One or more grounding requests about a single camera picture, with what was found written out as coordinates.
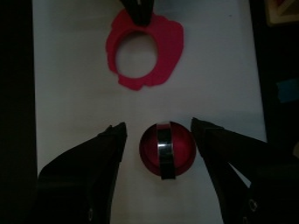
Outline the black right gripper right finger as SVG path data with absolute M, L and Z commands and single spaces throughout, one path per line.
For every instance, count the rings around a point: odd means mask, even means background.
M 299 224 L 299 158 L 196 118 L 190 133 L 224 224 Z

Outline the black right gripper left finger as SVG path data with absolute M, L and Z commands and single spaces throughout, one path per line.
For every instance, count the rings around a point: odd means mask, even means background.
M 41 169 L 34 224 L 109 224 L 126 125 L 108 127 Z

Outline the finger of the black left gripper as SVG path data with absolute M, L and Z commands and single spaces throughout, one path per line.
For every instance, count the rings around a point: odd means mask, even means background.
M 153 14 L 154 0 L 138 0 L 140 24 L 148 26 Z
M 133 23 L 140 25 L 141 19 L 138 15 L 138 4 L 136 0 L 120 0 L 125 7 L 126 14 L 129 15 Z

